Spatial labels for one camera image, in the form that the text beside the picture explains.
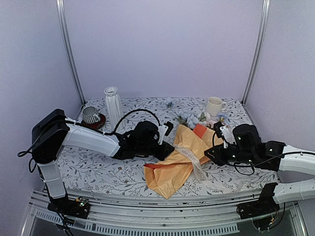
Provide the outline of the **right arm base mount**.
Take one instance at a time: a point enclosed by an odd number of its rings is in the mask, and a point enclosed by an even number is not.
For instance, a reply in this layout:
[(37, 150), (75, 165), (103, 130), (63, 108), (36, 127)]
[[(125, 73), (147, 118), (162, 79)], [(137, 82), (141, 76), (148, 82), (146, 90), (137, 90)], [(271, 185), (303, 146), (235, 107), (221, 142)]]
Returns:
[(276, 217), (278, 216), (280, 210), (280, 205), (277, 204), (273, 199), (275, 195), (274, 190), (277, 185), (278, 183), (266, 184), (263, 187), (258, 200), (238, 204), (236, 212), (239, 214), (240, 218), (248, 219), (269, 213), (275, 213), (275, 216), (271, 217), (269, 223), (266, 223), (265, 225), (260, 225), (259, 223), (256, 223), (254, 226), (257, 226), (257, 229), (260, 231), (268, 231), (276, 227), (283, 219), (282, 216), (280, 221), (278, 223), (275, 223)]

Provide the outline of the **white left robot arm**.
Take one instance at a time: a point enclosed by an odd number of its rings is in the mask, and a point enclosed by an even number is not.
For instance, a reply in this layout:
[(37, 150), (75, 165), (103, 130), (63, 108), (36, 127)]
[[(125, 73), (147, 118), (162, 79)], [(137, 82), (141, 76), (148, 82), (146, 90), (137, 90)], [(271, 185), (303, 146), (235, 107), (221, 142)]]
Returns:
[(116, 131), (104, 133), (84, 127), (65, 116), (64, 111), (56, 109), (32, 129), (32, 159), (38, 165), (49, 196), (62, 213), (70, 213), (72, 200), (67, 198), (60, 170), (57, 165), (58, 153), (63, 146), (74, 146), (93, 150), (118, 160), (134, 157), (153, 156), (163, 161), (174, 147), (164, 141), (172, 131), (171, 122), (154, 124), (141, 121), (133, 130), (124, 134)]

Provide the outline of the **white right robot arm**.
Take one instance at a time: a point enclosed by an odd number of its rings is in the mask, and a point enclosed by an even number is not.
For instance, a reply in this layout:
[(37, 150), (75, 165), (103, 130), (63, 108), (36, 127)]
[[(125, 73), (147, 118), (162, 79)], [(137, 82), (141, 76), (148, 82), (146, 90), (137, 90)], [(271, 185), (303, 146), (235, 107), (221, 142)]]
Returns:
[[(315, 153), (279, 141), (262, 142), (254, 125), (241, 124), (228, 131), (221, 122), (214, 130), (223, 144), (213, 146), (204, 154), (218, 166), (262, 169), (269, 171), (315, 174)], [(292, 183), (270, 183), (263, 187), (254, 204), (258, 214), (265, 214), (273, 205), (315, 197), (315, 180)]]

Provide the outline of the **white ribbed ceramic vase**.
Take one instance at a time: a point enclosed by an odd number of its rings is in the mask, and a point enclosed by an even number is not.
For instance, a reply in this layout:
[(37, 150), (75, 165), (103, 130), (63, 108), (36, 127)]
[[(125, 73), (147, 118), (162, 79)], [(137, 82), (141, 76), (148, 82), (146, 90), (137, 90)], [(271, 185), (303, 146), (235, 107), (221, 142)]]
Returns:
[(104, 90), (104, 94), (110, 124), (114, 129), (117, 123), (124, 116), (122, 111), (121, 99), (118, 94), (118, 88), (108, 87)]

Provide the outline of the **aluminium frame post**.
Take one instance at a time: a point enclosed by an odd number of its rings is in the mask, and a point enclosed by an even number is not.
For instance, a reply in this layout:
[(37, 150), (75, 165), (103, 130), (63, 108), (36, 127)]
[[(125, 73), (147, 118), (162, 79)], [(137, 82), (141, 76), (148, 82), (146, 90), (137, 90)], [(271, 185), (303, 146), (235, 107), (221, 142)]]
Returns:
[(242, 97), (242, 104), (245, 107), (250, 96), (250, 92), (254, 83), (255, 74), (258, 68), (259, 64), (259, 58), (261, 54), (261, 50), (263, 47), (264, 37), (266, 34), (266, 28), (268, 24), (268, 16), (269, 16), (269, 10), (270, 10), (270, 0), (263, 0), (262, 1), (262, 10), (260, 15), (260, 21), (259, 21), (259, 27), (258, 27), (258, 36), (257, 41), (255, 45), (254, 55), (252, 59), (252, 64), (250, 67), (249, 76), (247, 79), (247, 83), (245, 86), (245, 90)]
[(63, 0), (56, 0), (56, 7), (57, 7), (57, 14), (58, 14), (58, 19), (59, 19), (59, 24), (61, 28), (61, 33), (62, 33), (62, 38), (64, 42), (64, 47), (65, 47), (65, 52), (66, 52), (66, 57), (68, 60), (70, 72), (74, 81), (74, 86), (76, 89), (76, 92), (78, 94), (79, 100), (81, 105), (83, 106), (86, 103), (84, 93), (82, 90), (82, 86), (80, 83), (80, 79), (78, 76), (74, 56), (73, 56), (73, 51), (71, 47), (71, 42), (70, 42), (70, 37), (69, 37), (69, 31), (67, 27), (67, 21), (66, 21), (66, 13), (65, 13), (65, 8), (64, 8), (64, 1)]

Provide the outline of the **striped black white cup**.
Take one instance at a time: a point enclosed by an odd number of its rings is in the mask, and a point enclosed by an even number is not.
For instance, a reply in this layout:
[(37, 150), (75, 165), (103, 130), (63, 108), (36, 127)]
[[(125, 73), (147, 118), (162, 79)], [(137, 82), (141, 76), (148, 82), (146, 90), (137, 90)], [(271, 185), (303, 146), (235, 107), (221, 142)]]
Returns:
[(86, 107), (82, 112), (83, 121), (87, 124), (94, 124), (100, 121), (98, 110), (93, 107)]

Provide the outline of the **white printed ribbon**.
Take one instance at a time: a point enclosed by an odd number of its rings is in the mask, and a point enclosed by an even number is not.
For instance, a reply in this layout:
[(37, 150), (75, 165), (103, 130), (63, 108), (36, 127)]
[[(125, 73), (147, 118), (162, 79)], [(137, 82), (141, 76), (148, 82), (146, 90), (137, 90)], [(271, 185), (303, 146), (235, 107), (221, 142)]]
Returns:
[(202, 170), (200, 160), (194, 155), (194, 153), (191, 150), (185, 147), (181, 147), (179, 145), (175, 145), (174, 147), (177, 152), (184, 155), (186, 158), (188, 158), (191, 161), (195, 178), (201, 184), (205, 185), (207, 188), (216, 189), (219, 191), (231, 191), (231, 192), (239, 192), (242, 189), (244, 185), (243, 180), (238, 183), (237, 187), (233, 187), (231, 190), (228, 190), (221, 184), (214, 181), (213, 177), (209, 178), (206, 175), (206, 172)]

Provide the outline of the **floral patterned tablecloth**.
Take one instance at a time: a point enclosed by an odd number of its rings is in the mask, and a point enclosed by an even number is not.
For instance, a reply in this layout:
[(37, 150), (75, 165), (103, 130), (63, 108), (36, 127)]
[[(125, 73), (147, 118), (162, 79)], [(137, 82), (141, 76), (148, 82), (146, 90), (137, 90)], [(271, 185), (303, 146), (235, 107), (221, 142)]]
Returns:
[[(127, 115), (126, 130), (133, 129), (139, 121), (170, 121), (178, 125), (177, 116), (181, 110), (195, 115), (206, 107), (205, 98), (124, 98), (122, 110)], [(58, 166), (65, 186), (69, 189), (94, 193), (156, 197), (157, 193), (147, 187), (144, 165), (156, 163), (156, 159), (134, 158), (116, 160), (95, 151), (66, 146), (58, 159)], [(237, 187), (244, 185), (239, 192), (262, 189), (267, 183), (279, 181), (275, 172), (268, 170), (234, 169), (230, 166), (218, 167), (213, 163), (202, 166), (204, 172), (216, 177), (220, 182)], [(175, 197), (212, 196), (226, 194), (207, 188), (190, 175), (185, 184), (175, 193)]]

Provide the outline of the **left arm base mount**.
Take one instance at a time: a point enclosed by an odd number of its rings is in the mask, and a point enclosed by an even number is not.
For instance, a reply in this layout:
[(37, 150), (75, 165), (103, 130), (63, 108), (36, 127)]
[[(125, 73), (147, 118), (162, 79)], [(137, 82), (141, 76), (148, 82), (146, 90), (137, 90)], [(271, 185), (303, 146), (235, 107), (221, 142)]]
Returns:
[(69, 199), (68, 194), (64, 197), (53, 199), (50, 195), (47, 209), (60, 215), (67, 215), (81, 219), (87, 219), (91, 205), (89, 199), (78, 197), (75, 200)]

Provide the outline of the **orange paper flower bouquet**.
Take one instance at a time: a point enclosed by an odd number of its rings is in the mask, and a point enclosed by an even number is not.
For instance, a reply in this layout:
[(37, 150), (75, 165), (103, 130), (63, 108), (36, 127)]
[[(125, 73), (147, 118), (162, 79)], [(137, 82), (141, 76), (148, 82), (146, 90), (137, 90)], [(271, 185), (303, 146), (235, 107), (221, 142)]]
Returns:
[[(196, 116), (189, 111), (181, 110), (178, 114), (178, 120), (180, 124), (173, 144), (191, 150), (200, 160), (201, 166), (207, 162), (213, 163), (204, 155), (204, 151), (212, 148), (214, 145), (222, 144), (223, 141), (216, 137), (214, 130), (206, 126), (213, 124), (210, 114), (202, 112)], [(163, 161), (144, 165), (147, 187), (166, 199), (177, 192), (192, 173), (194, 174), (191, 161), (176, 150)], [(213, 179), (228, 190), (232, 189), (232, 187), (220, 182), (216, 177), (213, 177)]]

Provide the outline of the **dark red saucer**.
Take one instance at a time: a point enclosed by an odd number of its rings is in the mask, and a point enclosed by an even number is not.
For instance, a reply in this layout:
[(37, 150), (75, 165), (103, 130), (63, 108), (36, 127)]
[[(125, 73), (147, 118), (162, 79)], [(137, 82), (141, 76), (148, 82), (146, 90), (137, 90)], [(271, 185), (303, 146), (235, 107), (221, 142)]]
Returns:
[(100, 121), (93, 123), (93, 124), (88, 124), (84, 120), (82, 120), (81, 124), (87, 128), (100, 129), (105, 125), (105, 122), (106, 122), (106, 117), (103, 114), (100, 114)]

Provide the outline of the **cream ceramic mug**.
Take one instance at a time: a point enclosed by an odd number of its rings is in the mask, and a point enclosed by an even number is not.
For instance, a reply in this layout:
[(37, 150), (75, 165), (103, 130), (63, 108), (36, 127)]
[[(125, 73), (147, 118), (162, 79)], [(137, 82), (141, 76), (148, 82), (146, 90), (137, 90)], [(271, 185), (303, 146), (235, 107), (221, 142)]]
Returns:
[(207, 100), (205, 111), (211, 116), (216, 116), (226, 108), (226, 102), (223, 102), (218, 97), (209, 97)]

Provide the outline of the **aluminium front rail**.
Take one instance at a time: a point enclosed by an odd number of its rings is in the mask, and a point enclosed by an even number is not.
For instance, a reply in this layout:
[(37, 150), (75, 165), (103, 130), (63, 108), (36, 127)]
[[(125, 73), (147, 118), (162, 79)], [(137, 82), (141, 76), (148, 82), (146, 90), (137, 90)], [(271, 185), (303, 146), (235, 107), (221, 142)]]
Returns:
[(258, 199), (259, 191), (163, 199), (69, 190), (71, 199), (89, 199), (87, 219), (72, 218), (74, 236), (307, 236), (297, 202), (281, 208), (276, 227), (260, 231), (270, 214), (241, 219), (238, 204)]

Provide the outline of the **right aluminium frame post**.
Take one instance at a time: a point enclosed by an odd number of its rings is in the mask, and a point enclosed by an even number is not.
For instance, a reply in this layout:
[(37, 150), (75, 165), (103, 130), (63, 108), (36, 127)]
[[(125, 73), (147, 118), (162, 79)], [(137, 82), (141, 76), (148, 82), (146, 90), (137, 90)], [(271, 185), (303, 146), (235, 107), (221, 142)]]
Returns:
[(242, 97), (242, 104), (245, 107), (250, 96), (250, 92), (254, 83), (255, 74), (258, 68), (259, 64), (259, 58), (261, 54), (261, 50), (263, 47), (264, 37), (266, 34), (266, 28), (268, 24), (268, 16), (269, 16), (269, 10), (270, 10), (270, 0), (263, 0), (262, 1), (262, 10), (260, 15), (260, 21), (259, 21), (259, 27), (258, 27), (258, 36), (257, 41), (255, 45), (254, 55), (252, 59), (252, 64), (250, 67), (249, 76), (247, 79), (247, 83), (245, 86), (245, 90)]

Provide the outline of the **left aluminium frame post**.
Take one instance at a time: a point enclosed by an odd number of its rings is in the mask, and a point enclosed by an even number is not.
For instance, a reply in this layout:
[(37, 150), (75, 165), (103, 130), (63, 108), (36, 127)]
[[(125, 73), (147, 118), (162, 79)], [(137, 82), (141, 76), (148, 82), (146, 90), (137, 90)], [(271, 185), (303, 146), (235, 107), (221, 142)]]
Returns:
[(78, 94), (79, 100), (81, 105), (83, 106), (86, 103), (84, 93), (82, 90), (82, 86), (80, 83), (80, 79), (78, 76), (74, 56), (73, 56), (73, 51), (71, 47), (71, 42), (70, 42), (70, 37), (69, 37), (69, 31), (67, 27), (67, 21), (66, 21), (66, 13), (65, 13), (65, 8), (64, 8), (64, 1), (63, 0), (56, 0), (56, 7), (57, 7), (57, 14), (58, 14), (58, 19), (59, 19), (59, 24), (61, 28), (61, 33), (62, 33), (62, 38), (64, 42), (64, 47), (65, 47), (65, 52), (66, 52), (66, 57), (68, 60), (70, 72), (74, 81), (74, 86), (76, 89), (76, 92)]

